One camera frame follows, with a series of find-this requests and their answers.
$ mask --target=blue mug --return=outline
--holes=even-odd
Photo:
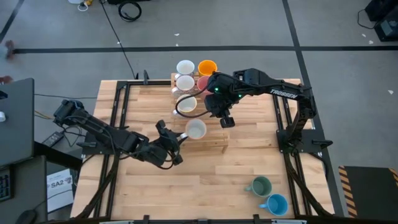
[[[271,214],[282,216],[286,214],[289,204],[283,195],[273,194],[266,199],[264,204],[259,205],[259,208],[268,209]]]

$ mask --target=yellow and black striped tape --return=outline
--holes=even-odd
[[[340,175],[341,184],[343,185],[343,192],[346,199],[348,215],[351,218],[356,218],[358,215],[356,213],[354,197],[351,191],[351,187],[349,185],[347,171],[345,170],[344,166],[338,167],[338,173]]]
[[[398,173],[397,173],[397,171],[395,171],[394,169],[391,169],[391,168],[389,168],[389,170],[392,172],[392,176],[396,180],[396,184],[397,184],[397,187],[398,187]]]

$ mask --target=wooden tabletop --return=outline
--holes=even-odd
[[[286,79],[296,83],[299,79]],[[116,80],[102,81],[94,116],[109,123],[116,91]],[[119,105],[122,105],[121,93]],[[130,130],[158,138],[155,123],[163,119],[170,124],[170,86],[137,86],[130,90],[126,125]],[[295,101],[290,101],[292,116]],[[119,123],[121,109],[116,124]],[[231,110],[236,126],[229,128],[229,147],[224,154],[195,154],[181,148],[184,162],[170,170],[161,170],[148,162],[131,158],[120,161],[114,195],[113,220],[150,219],[247,219],[275,218],[257,206],[264,201],[243,189],[258,175],[272,182],[272,193],[285,195],[289,211],[284,218],[293,218],[289,185],[282,154],[278,150],[275,131],[277,123],[270,95],[245,96]],[[333,213],[322,162],[301,154],[307,187],[329,212]],[[98,188],[103,156],[97,155],[81,169],[72,214],[78,215]],[[296,186],[300,213],[304,214],[302,198]],[[108,191],[104,193],[100,215],[104,215]]]

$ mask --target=gray floor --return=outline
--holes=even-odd
[[[289,0],[300,45],[370,46],[370,40],[372,45],[398,45],[382,43],[373,30],[357,25],[356,13],[369,1]],[[16,4],[17,0],[0,2],[0,28]],[[154,0],[140,5],[142,17],[133,23],[120,20],[117,8],[106,5],[125,47],[293,46],[282,0]],[[361,21],[371,25],[365,14]],[[88,11],[79,12],[67,0],[25,0],[6,39],[24,49],[119,47],[97,1]],[[333,167],[398,169],[394,111],[398,109],[398,52],[319,51],[303,56],[325,136],[334,141],[329,147]],[[226,73],[254,67],[274,78],[301,78],[293,51],[129,52],[127,57],[135,72],[146,69],[151,78],[169,78],[182,59],[195,64],[212,59]],[[0,61],[0,75],[16,80],[32,77],[36,93],[65,96],[96,96],[101,80],[132,78],[122,53],[20,54],[11,62]],[[35,109],[52,114],[60,102],[36,97]],[[83,102],[93,112],[95,100]],[[55,130],[51,121],[35,119],[36,141]],[[78,151],[64,140],[57,149]],[[64,209],[50,217],[67,217],[68,212]]]

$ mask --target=green mug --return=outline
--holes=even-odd
[[[254,178],[251,184],[244,189],[245,191],[253,191],[260,197],[266,197],[271,193],[272,184],[267,177],[259,176]]]

